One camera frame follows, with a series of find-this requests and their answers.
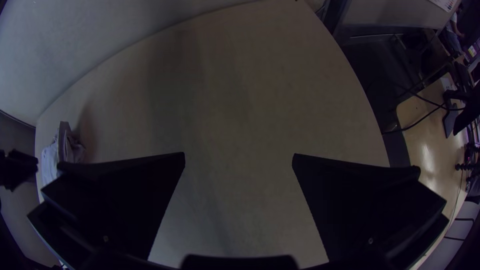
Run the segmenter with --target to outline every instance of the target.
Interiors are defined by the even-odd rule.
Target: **wall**
[[[13,148],[33,155],[35,130],[0,113],[0,149]],[[0,186],[1,215],[23,254],[45,266],[58,264],[27,219],[27,214],[39,205],[35,179],[17,187],[14,192]]]
[[[0,110],[35,125],[88,71],[163,28],[251,0],[9,0],[0,15]]]
[[[451,13],[428,0],[351,0],[343,24],[441,29]]]

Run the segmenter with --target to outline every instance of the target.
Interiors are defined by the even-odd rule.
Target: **desk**
[[[185,152],[149,256],[173,267],[187,254],[326,263],[293,154],[389,166],[360,82],[303,1],[219,10],[124,49],[41,115],[38,158],[59,121],[87,162]]]
[[[459,4],[446,12],[429,0],[353,0],[343,24],[442,29]]]
[[[444,77],[452,82],[452,77],[449,73]],[[442,83],[440,80],[437,80],[418,94],[441,104],[443,103],[443,93]],[[453,102],[457,103],[459,108],[464,106],[457,100]],[[398,105],[396,113],[401,127],[404,128],[415,123],[435,108],[435,105],[426,103],[416,97],[411,97]],[[464,145],[468,141],[468,136],[466,131],[463,130],[456,136],[451,134],[448,138],[445,138],[442,123],[444,115],[444,110],[437,110],[418,125],[404,131],[403,137],[405,138],[411,164],[421,168],[419,181],[447,200],[442,213],[452,220],[457,216],[467,196],[465,192],[467,175],[466,173],[456,171],[455,164],[463,162]],[[443,231],[426,255],[412,269],[417,269],[427,259],[446,232],[447,229]]]

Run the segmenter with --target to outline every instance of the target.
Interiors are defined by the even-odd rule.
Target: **gray wall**
[[[0,110],[35,125],[69,86],[125,47],[251,0],[8,0],[0,15]]]
[[[15,148],[33,155],[34,145],[35,129],[0,113],[0,149],[9,152]],[[39,205],[35,179],[23,183],[14,192],[0,186],[0,200],[1,215],[23,254],[49,267],[58,264],[57,258],[47,249],[27,219],[27,214]]]

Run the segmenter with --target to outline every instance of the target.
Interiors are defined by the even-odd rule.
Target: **white cloth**
[[[60,122],[51,144],[41,151],[41,182],[43,186],[57,179],[59,162],[79,163],[83,160],[85,147],[75,139],[68,122]]]
[[[457,23],[457,21],[458,21],[457,12],[454,12],[453,15],[451,16],[450,20],[446,24],[446,30],[448,32],[455,33],[454,28],[452,27],[452,22]]]

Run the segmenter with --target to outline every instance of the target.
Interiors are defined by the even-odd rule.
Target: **cable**
[[[450,222],[448,223],[448,227],[446,229],[445,234],[447,234],[449,232],[450,226],[452,225],[452,220],[454,219],[454,216],[455,216],[455,210],[457,210],[457,203],[459,201],[460,191],[462,190],[462,180],[463,180],[463,178],[464,178],[464,171],[462,170],[461,171],[461,176],[460,176],[460,185],[458,185],[458,192],[456,194],[455,206],[453,207],[453,213],[451,214]]]
[[[404,131],[407,131],[413,127],[415,127],[416,125],[418,125],[423,119],[427,118],[428,116],[430,116],[431,114],[433,114],[434,112],[436,112],[438,109],[440,109],[441,106],[438,106],[436,107],[434,110],[432,110],[431,112],[427,113],[424,117],[422,117],[420,120],[416,121],[415,123],[413,123],[412,125],[410,126],[407,126],[407,127],[404,127],[404,128],[400,128],[400,129],[395,129],[395,130],[392,130],[392,131],[387,131],[387,132],[382,132],[382,136],[383,135],[387,135],[387,134],[392,134],[392,133],[397,133],[397,132],[404,132]]]
[[[401,89],[404,90],[404,92],[401,93],[400,95],[398,95],[397,98],[405,95],[406,93],[410,93],[410,94],[412,94],[413,96],[415,96],[416,98],[418,98],[418,99],[420,99],[420,100],[422,100],[422,101],[424,101],[424,102],[430,103],[430,104],[432,104],[432,105],[435,105],[435,106],[437,106],[437,107],[440,107],[440,108],[442,108],[442,109],[444,109],[444,110],[446,110],[446,111],[462,111],[463,109],[465,109],[465,107],[463,107],[463,108],[447,108],[447,107],[444,107],[443,104],[437,104],[437,103],[435,103],[435,102],[433,102],[433,101],[431,101],[431,100],[428,100],[428,99],[426,99],[426,98],[418,95],[417,93],[413,92],[411,88],[406,88],[405,86],[403,86],[403,85],[399,84],[398,82],[393,81],[393,80],[391,80],[391,79],[389,79],[389,78],[387,78],[387,77],[378,77],[378,78],[374,79],[374,80],[367,86],[367,88],[366,88],[366,90],[365,90],[365,93],[368,93],[368,91],[370,90],[370,88],[372,87],[372,85],[373,85],[374,83],[380,81],[380,80],[387,81],[387,82],[391,83],[392,85],[394,85],[394,86],[396,86],[396,87],[399,87],[399,88],[401,88]]]

